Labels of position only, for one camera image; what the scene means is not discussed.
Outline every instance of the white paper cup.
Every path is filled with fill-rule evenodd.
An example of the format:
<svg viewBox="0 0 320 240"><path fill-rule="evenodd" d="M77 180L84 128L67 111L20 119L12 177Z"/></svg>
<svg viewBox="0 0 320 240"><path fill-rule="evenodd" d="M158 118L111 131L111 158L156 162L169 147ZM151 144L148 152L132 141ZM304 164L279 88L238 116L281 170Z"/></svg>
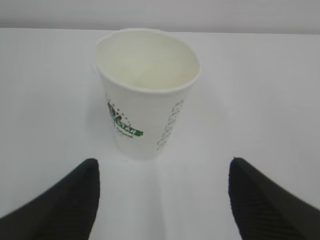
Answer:
<svg viewBox="0 0 320 240"><path fill-rule="evenodd" d="M153 29L124 29L95 48L116 143L138 159L157 156L201 66L183 41Z"/></svg>

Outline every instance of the white surface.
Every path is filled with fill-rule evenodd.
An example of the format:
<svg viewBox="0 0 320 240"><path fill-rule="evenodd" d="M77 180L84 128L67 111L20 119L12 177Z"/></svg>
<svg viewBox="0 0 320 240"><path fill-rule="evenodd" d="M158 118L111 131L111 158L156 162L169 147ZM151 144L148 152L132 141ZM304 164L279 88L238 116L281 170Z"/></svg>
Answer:
<svg viewBox="0 0 320 240"><path fill-rule="evenodd" d="M0 27L320 33L319 0L2 0Z"/></svg>
<svg viewBox="0 0 320 240"><path fill-rule="evenodd" d="M89 157L101 174L91 240L240 240L233 156L320 208L320 36L174 33L202 79L159 159L134 161L115 149L91 67L106 33L0 29L0 216Z"/></svg>

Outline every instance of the green logo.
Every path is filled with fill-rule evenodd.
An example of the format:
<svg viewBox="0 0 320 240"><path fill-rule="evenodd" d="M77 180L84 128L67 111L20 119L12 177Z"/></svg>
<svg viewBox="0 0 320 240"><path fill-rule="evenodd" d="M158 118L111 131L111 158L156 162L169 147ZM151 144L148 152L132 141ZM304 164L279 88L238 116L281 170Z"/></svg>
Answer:
<svg viewBox="0 0 320 240"><path fill-rule="evenodd" d="M140 137L144 134L143 131L131 127L131 123L128 118L120 112L119 108L116 109L115 105L110 103L110 99L107 100L107 103L114 127L118 130L118 132L129 138L132 138L133 136Z"/></svg>

